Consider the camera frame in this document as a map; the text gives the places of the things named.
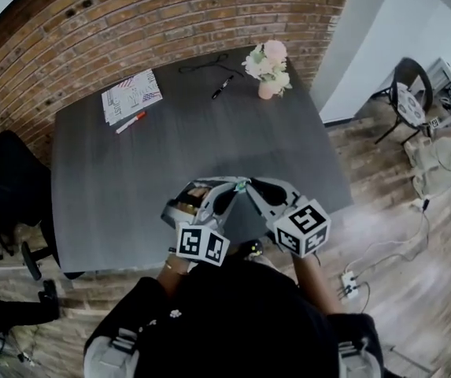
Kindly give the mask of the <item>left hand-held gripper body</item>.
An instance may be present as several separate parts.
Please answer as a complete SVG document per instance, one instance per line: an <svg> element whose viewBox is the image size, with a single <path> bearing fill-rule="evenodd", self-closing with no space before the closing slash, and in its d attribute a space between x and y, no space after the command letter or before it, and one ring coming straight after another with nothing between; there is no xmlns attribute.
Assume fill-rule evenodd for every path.
<svg viewBox="0 0 451 378"><path fill-rule="evenodd" d="M184 213L176 208L179 194L193 187L193 181L167 201L161 218L177 232L176 255L193 262L205 262L220 266L224 261L230 241L224 232L216 230L216 224L208 211L208 196L195 215Z"/></svg>

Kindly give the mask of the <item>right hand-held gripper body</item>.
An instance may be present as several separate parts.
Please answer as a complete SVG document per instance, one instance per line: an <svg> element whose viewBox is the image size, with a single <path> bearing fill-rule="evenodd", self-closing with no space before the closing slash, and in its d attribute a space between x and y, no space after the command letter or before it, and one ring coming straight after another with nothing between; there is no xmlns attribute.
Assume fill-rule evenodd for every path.
<svg viewBox="0 0 451 378"><path fill-rule="evenodd" d="M331 219L317 200L301 196L273 223L274 243L298 258L316 252L328 239Z"/></svg>

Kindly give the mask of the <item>person's left forearm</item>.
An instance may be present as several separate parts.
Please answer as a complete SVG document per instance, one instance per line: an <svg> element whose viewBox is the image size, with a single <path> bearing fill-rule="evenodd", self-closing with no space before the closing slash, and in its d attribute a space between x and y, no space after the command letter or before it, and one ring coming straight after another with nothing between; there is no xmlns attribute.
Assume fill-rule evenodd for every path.
<svg viewBox="0 0 451 378"><path fill-rule="evenodd" d="M157 282L163 287L168 296L173 295L181 281L188 275L191 262L170 254L165 265L157 276Z"/></svg>

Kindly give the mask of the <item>person's right forearm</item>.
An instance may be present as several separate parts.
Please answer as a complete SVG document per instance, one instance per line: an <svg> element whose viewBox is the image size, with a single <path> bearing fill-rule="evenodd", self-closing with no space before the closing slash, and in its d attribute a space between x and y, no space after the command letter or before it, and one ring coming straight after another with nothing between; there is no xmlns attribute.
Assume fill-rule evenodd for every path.
<svg viewBox="0 0 451 378"><path fill-rule="evenodd" d="M331 289L317 258L310 254L305 258L291 255L298 286L308 300L323 314L344 313L344 307L336 291Z"/></svg>

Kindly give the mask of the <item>person's left hand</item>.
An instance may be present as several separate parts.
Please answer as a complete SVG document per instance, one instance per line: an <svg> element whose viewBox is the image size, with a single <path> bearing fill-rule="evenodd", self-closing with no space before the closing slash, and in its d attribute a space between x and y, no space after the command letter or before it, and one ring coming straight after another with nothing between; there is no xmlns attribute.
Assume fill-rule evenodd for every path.
<svg viewBox="0 0 451 378"><path fill-rule="evenodd" d="M176 208L184 213L195 215L209 192L209 187L194 187L184 191L177 197Z"/></svg>

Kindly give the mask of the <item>white power strip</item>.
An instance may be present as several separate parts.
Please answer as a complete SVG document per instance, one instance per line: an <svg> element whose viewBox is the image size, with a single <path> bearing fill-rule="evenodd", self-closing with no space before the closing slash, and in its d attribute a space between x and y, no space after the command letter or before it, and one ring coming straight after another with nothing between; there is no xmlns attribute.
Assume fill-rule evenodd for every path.
<svg viewBox="0 0 451 378"><path fill-rule="evenodd" d="M359 283L353 271L344 272L341 275L344 297L351 300L359 294Z"/></svg>

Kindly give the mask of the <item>person's black top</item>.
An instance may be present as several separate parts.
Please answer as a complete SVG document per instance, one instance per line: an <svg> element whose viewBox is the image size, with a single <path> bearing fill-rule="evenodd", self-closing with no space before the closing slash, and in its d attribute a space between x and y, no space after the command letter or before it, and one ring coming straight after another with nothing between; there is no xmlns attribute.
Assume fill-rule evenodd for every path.
<svg viewBox="0 0 451 378"><path fill-rule="evenodd" d="M326 315L255 261L200 264L168 296L143 277L87 340L84 378L386 378L373 319Z"/></svg>

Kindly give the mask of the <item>black marker pen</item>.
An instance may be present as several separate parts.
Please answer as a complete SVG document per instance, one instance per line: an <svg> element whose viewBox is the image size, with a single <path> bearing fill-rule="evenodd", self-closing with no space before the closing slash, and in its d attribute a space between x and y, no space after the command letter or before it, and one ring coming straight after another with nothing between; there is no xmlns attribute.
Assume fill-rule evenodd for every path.
<svg viewBox="0 0 451 378"><path fill-rule="evenodd" d="M218 89L213 93L212 100L216 99L223 90L227 87L227 85L235 78L234 75L229 76L219 87Z"/></svg>

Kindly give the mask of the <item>pink vase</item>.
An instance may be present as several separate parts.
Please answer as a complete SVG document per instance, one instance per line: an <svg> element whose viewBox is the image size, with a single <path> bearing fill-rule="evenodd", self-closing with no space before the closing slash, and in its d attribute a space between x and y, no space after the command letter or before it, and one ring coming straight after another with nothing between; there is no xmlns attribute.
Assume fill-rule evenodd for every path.
<svg viewBox="0 0 451 378"><path fill-rule="evenodd" d="M274 80L261 81L258 88L258 95L264 100L271 99L279 92L279 85Z"/></svg>

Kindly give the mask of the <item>white marker with red cap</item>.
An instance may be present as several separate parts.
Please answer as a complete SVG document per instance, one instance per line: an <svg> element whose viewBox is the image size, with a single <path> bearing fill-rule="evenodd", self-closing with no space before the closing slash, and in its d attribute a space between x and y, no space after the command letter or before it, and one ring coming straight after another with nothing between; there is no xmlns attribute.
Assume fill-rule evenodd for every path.
<svg viewBox="0 0 451 378"><path fill-rule="evenodd" d="M134 117L132 117L129 121L127 121L125 124L123 124L122 126L120 126L120 127L116 130L116 133L119 135L120 133L124 132L124 131L127 130L129 127L131 127L135 122L137 122L138 120L144 118L145 115L146 115L146 111L142 111L142 112L138 113L137 115L135 115Z"/></svg>

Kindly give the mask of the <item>printed white booklet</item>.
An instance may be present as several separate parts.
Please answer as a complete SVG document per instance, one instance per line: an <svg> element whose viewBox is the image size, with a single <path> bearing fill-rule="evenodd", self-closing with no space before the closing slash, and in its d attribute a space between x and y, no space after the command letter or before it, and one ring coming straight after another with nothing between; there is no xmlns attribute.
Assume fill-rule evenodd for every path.
<svg viewBox="0 0 451 378"><path fill-rule="evenodd" d="M114 125L162 99L153 70L147 69L102 93L105 122Z"/></svg>

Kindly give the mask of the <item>white and pink flower bouquet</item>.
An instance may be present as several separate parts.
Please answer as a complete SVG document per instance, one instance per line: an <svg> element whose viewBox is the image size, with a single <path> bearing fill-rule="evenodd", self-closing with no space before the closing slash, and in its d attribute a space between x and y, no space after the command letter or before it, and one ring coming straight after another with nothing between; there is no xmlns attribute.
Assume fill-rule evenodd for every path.
<svg viewBox="0 0 451 378"><path fill-rule="evenodd" d="M261 81L274 80L279 85L279 92L275 95L282 97L285 90L292 88L290 75L287 72L287 58L284 43L271 39L257 44L246 56L242 65L246 73L258 80L259 84Z"/></svg>

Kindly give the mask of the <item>black wicker patio chair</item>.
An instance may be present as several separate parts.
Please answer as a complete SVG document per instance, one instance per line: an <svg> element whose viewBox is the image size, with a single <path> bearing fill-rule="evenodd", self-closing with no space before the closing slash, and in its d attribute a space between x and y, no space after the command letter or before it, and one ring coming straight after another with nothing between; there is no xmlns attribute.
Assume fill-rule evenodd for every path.
<svg viewBox="0 0 451 378"><path fill-rule="evenodd" d="M414 59L403 57L394 68L393 79L388 88L375 92L370 99L388 97L389 106L394 110L394 125L375 141L382 142L397 126L405 124L414 132L403 142L421 133L428 126L427 112L431 109L434 92L424 68Z"/></svg>

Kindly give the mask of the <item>black office chair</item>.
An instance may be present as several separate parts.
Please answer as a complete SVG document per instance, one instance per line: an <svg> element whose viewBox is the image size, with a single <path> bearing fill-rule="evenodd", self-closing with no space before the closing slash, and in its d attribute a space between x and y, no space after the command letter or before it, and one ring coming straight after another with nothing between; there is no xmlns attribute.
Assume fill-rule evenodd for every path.
<svg viewBox="0 0 451 378"><path fill-rule="evenodd" d="M32 251L28 243L20 251L34 280L42 273L37 262L58 259L51 202L51 175L46 167L11 131L0 133L0 249L13 255L18 224L38 226L46 247Z"/></svg>

